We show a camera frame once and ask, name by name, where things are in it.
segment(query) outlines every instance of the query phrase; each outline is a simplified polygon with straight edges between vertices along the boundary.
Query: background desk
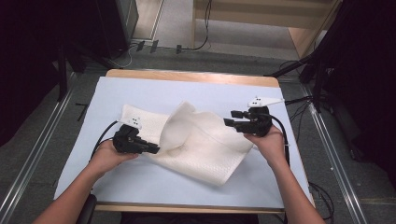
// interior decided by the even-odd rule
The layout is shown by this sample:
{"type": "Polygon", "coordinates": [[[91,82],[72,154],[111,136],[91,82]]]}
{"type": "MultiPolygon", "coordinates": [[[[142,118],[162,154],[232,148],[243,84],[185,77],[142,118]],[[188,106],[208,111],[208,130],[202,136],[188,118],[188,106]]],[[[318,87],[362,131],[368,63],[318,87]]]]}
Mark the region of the background desk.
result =
{"type": "MultiPolygon", "coordinates": [[[[195,20],[205,18],[208,0],[194,0],[192,45],[195,20]]],[[[214,0],[210,20],[289,27],[294,46],[306,56],[321,31],[326,30],[341,0],[214,0]]]]}
{"type": "MultiPolygon", "coordinates": [[[[272,77],[110,70],[107,77],[101,77],[97,84],[55,197],[64,191],[87,164],[97,138],[109,123],[120,118],[124,104],[154,113],[170,114],[181,101],[187,100],[198,111],[212,111],[221,117],[230,118],[231,110],[247,109],[248,101],[256,95],[282,98],[277,81],[272,77]]],[[[286,107],[277,104],[270,105],[269,109],[282,120],[288,132],[291,169],[309,196],[304,167],[286,107]]],[[[114,135],[119,127],[110,129],[104,139],[114,135]]],[[[142,155],[107,173],[95,184],[92,193],[98,198],[98,210],[203,213],[283,211],[274,174],[256,149],[250,150],[227,183],[221,187],[164,169],[142,155]]]]}

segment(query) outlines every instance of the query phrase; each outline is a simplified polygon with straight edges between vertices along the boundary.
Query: gray carpet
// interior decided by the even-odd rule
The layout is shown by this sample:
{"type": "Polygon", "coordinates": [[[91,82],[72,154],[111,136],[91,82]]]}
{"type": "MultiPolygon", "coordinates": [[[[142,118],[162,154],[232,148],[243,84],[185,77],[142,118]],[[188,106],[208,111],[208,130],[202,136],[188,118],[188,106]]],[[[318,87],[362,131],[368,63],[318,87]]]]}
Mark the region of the gray carpet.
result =
{"type": "MultiPolygon", "coordinates": [[[[139,52],[132,50],[131,54],[131,64],[125,69],[203,71],[260,76],[277,71],[279,66],[285,62],[276,59],[198,51],[185,51],[176,54],[175,49],[157,49],[157,52],[149,53],[149,48],[144,48],[139,52]]],[[[70,102],[9,223],[31,223],[52,200],[56,181],[64,168],[82,125],[82,121],[78,121],[82,107],[76,103],[88,104],[98,78],[106,74],[106,69],[102,65],[89,59],[86,59],[86,62],[88,67],[84,74],[78,76],[78,83],[70,102]]],[[[127,64],[129,62],[128,54],[124,54],[116,62],[127,64]]],[[[279,79],[286,100],[303,96],[297,76],[297,73],[293,71],[279,79]]],[[[0,199],[2,201],[7,193],[7,188],[16,178],[50,116],[56,98],[57,88],[49,93],[29,119],[23,123],[15,137],[0,147],[0,169],[2,171],[0,173],[0,199]]],[[[289,114],[294,114],[301,104],[289,105],[289,114]]],[[[336,120],[326,110],[323,110],[322,116],[346,167],[348,176],[359,198],[363,199],[362,207],[369,222],[396,223],[396,218],[393,215],[396,204],[394,201],[386,200],[394,199],[395,191],[388,182],[386,174],[372,163],[358,163],[350,159],[346,142],[336,120]]],[[[299,135],[299,149],[308,180],[322,186],[331,195],[335,206],[334,223],[353,223],[312,116],[309,111],[304,113],[301,129],[299,129],[299,119],[300,117],[296,118],[292,126],[295,135],[299,135]]],[[[326,217],[328,212],[325,204],[314,191],[313,196],[319,212],[326,217]]],[[[92,223],[118,223],[119,220],[120,214],[118,213],[95,212],[92,223]]],[[[278,217],[273,215],[260,215],[260,220],[261,223],[281,223],[278,217]]]]}

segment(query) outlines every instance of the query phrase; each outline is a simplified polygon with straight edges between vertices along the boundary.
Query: white cloth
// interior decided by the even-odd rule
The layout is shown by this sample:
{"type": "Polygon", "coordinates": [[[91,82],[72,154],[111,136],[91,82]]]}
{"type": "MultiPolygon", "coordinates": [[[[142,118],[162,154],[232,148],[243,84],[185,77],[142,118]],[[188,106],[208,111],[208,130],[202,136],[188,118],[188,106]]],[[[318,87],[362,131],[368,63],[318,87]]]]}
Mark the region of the white cloth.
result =
{"type": "Polygon", "coordinates": [[[183,102],[171,115],[155,114],[125,105],[127,115],[140,118],[138,136],[161,148],[146,155],[160,165],[214,185],[223,185],[253,147],[241,133],[224,125],[212,112],[196,112],[183,102]]]}

